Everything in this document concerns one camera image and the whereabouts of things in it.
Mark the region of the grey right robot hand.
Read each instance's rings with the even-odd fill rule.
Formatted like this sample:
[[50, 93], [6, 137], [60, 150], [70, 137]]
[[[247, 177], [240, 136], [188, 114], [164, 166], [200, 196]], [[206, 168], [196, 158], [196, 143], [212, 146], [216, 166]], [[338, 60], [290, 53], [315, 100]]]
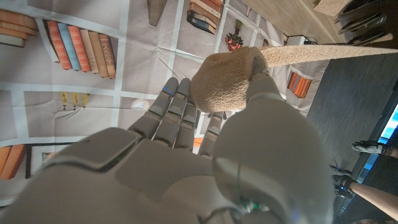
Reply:
[[331, 223], [331, 172], [313, 126], [279, 95], [261, 58], [246, 107], [194, 154], [183, 125], [153, 107], [59, 152], [2, 223]]

